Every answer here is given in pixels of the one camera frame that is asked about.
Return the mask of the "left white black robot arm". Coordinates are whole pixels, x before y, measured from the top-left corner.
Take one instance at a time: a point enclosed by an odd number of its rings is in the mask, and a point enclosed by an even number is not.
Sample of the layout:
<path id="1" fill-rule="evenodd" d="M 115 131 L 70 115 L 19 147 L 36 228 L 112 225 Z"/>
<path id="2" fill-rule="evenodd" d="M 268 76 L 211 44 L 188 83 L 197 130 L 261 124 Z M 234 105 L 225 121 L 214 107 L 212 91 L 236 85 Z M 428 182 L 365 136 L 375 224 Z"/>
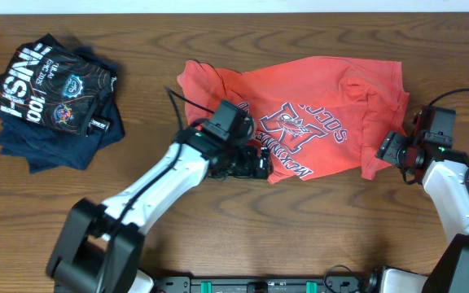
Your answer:
<path id="1" fill-rule="evenodd" d="M 256 122 L 241 106 L 221 101 L 209 118 L 177 132 L 162 159 L 119 194 L 96 204 L 81 199 L 69 211 L 46 265 L 56 292 L 150 292 L 154 279 L 139 265 L 157 220 L 206 177 L 266 179 L 265 148 L 250 140 Z"/>

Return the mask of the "red printed t-shirt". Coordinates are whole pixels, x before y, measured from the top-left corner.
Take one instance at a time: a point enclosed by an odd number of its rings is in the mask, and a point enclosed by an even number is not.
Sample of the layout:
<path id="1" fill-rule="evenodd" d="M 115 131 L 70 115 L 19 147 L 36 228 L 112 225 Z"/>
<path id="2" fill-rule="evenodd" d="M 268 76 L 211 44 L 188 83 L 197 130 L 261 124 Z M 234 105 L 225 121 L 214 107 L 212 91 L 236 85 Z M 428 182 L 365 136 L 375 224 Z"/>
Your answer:
<path id="1" fill-rule="evenodd" d="M 391 131 L 401 132 L 409 93 L 397 61 L 314 56 L 248 72 L 186 62 L 177 83 L 186 118 L 210 117 L 226 100 L 255 121 L 251 143 L 266 147 L 270 183 L 361 169 L 371 180 Z"/>

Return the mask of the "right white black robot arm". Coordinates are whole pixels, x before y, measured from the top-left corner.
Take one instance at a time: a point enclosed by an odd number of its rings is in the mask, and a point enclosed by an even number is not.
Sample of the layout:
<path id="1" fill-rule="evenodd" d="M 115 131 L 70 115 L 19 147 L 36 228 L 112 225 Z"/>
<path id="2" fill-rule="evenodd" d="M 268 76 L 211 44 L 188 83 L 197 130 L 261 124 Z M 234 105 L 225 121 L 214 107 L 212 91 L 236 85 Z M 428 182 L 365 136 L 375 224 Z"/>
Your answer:
<path id="1" fill-rule="evenodd" d="M 456 113 L 424 106 L 406 137 L 393 131 L 382 142 L 377 158 L 413 175 L 430 196 L 443 226 L 448 247 L 427 276 L 386 268 L 380 292 L 469 292 L 469 156 L 453 149 Z"/>

